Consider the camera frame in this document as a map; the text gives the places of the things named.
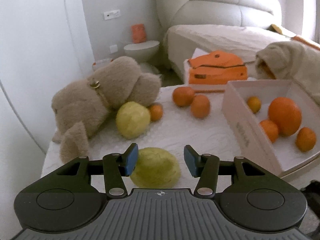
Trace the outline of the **green guava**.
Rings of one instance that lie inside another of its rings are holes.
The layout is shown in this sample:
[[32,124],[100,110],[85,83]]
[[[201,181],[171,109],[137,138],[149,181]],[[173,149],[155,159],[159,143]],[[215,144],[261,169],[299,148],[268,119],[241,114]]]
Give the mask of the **green guava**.
[[116,114],[116,127],[126,139],[145,133],[151,121],[149,110],[133,101],[123,104]]
[[138,151],[138,159],[130,179],[140,188],[174,187],[181,177],[178,159],[169,151],[147,147]]

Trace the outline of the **small orange mandarin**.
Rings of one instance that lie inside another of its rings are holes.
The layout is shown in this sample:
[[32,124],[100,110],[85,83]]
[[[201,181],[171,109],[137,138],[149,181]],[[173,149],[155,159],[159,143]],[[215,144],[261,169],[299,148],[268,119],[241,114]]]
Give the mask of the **small orange mandarin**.
[[303,127],[297,134],[295,144],[301,152],[307,152],[314,148],[316,142],[316,133],[308,127]]

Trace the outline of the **pink cardboard box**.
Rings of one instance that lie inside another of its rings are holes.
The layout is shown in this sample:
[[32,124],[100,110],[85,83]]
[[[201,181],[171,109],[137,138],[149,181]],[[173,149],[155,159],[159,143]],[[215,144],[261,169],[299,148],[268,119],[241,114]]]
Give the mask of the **pink cardboard box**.
[[222,112],[247,159],[280,177],[319,165],[319,106],[293,81],[230,81]]

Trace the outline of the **large orange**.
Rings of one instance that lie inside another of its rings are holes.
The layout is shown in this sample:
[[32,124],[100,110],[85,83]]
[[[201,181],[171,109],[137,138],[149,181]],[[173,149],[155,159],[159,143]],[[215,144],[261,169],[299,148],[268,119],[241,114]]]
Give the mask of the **large orange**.
[[302,123],[302,111],[290,98],[275,98],[268,107],[268,118],[279,128],[284,137],[295,134]]

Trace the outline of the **brown plush dog toy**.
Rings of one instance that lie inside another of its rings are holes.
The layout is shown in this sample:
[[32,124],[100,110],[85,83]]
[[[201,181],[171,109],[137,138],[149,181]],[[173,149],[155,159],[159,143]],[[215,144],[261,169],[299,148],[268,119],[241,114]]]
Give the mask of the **brown plush dog toy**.
[[161,88],[156,74],[145,73],[137,61],[121,56],[87,78],[71,82],[52,98],[60,144],[60,160],[67,163],[89,153],[90,137],[123,104],[133,101],[148,107]]

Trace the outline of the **orange pen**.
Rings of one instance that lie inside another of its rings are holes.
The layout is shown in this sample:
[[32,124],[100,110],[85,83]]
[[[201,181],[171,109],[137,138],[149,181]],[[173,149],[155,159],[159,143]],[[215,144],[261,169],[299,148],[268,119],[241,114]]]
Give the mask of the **orange pen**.
[[224,93],[224,89],[214,89],[214,90],[195,90],[195,93]]

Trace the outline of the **small mandarin in box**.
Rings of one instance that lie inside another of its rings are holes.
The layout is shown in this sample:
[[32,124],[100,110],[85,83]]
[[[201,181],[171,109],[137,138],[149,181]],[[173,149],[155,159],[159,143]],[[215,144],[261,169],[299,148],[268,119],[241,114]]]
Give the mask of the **small mandarin in box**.
[[261,109],[261,101],[257,96],[251,96],[247,99],[249,109],[254,113],[258,113]]

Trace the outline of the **orange white tissue box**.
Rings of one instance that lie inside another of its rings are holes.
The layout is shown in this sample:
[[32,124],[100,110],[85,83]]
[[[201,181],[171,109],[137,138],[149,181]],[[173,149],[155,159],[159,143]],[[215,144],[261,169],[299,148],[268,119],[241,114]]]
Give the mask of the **orange white tissue box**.
[[184,62],[184,77],[192,85],[225,85],[228,81],[247,80],[247,67],[235,54],[220,50],[195,49]]

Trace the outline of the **round white side table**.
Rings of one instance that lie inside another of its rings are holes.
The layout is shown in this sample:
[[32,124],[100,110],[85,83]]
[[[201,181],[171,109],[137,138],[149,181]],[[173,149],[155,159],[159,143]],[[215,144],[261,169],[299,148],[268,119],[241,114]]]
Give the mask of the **round white side table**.
[[124,47],[125,55],[135,59],[138,63],[148,62],[159,50],[159,41],[146,41],[128,44]]

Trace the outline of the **bed with beige sheet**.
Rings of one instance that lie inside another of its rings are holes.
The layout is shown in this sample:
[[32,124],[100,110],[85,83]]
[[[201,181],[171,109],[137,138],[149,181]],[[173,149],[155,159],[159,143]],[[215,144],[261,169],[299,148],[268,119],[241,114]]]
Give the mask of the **bed with beige sheet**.
[[173,70],[184,80],[184,61],[191,58],[195,49],[206,52],[221,50],[239,56],[247,66],[248,76],[257,78],[255,55],[273,42],[298,41],[313,49],[319,44],[295,35],[288,30],[278,33],[276,25],[271,30],[258,27],[236,27],[226,25],[176,25],[165,34],[165,47]]

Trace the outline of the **beige blanket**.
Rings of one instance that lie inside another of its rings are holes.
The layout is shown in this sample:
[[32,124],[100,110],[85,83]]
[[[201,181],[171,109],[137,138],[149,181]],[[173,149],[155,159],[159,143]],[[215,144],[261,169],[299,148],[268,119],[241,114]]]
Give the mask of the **beige blanket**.
[[293,80],[319,103],[319,51],[296,41],[274,42],[256,53],[259,79]]

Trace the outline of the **orange figurine toy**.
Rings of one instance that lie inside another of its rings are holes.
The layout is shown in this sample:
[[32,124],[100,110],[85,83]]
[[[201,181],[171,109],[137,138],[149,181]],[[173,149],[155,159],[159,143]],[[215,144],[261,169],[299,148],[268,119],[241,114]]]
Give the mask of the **orange figurine toy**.
[[131,26],[133,43],[143,43],[147,41],[144,24],[135,24]]

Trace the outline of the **beige upholstered headboard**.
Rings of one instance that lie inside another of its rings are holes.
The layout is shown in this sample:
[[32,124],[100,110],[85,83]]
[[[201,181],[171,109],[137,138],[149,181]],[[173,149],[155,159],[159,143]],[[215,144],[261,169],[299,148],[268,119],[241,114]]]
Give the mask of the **beige upholstered headboard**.
[[282,23],[278,0],[156,0],[164,30],[175,25],[227,25],[269,28]]

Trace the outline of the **white wall switch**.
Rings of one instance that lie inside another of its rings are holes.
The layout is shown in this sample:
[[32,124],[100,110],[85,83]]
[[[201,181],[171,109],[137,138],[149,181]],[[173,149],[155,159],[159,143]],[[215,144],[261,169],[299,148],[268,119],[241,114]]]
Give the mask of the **white wall switch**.
[[109,47],[109,49],[110,49],[110,53],[111,53],[111,54],[114,54],[114,53],[117,53],[117,52],[118,52],[118,46],[117,46],[116,44],[111,45],[111,46]]

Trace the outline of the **white wall socket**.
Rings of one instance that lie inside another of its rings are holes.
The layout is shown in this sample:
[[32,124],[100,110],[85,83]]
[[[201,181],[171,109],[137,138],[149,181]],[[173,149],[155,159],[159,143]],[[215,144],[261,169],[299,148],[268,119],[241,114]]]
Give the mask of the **white wall socket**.
[[119,18],[120,16],[121,16],[121,12],[119,9],[103,12],[103,19],[105,21]]

